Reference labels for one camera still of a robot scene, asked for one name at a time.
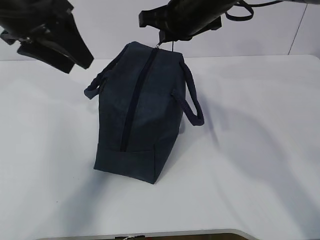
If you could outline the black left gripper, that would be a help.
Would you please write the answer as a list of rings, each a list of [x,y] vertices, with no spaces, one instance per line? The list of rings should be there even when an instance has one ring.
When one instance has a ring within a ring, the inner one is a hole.
[[[21,42],[17,53],[69,74],[74,65],[88,69],[94,60],[77,28],[71,4],[2,4],[0,38]]]

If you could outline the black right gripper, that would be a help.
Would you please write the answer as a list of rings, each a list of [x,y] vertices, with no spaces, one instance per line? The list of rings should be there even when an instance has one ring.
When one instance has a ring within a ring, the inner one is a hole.
[[[190,41],[193,36],[222,27],[221,14],[208,5],[167,4],[138,15],[141,28],[151,26],[159,31],[159,42]]]

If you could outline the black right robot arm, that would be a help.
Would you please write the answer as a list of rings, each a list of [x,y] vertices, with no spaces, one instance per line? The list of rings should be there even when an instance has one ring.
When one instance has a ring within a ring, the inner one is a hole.
[[[139,26],[159,30],[159,43],[190,41],[194,36],[222,27],[221,16],[234,22],[249,21],[254,8],[281,3],[281,0],[248,4],[244,0],[171,0],[168,4],[143,10]]]

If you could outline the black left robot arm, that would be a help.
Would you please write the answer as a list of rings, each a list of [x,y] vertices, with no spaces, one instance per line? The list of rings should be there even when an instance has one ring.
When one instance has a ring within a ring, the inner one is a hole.
[[[70,73],[74,65],[88,69],[94,57],[86,46],[68,0],[2,0],[0,38],[18,42],[17,53]]]

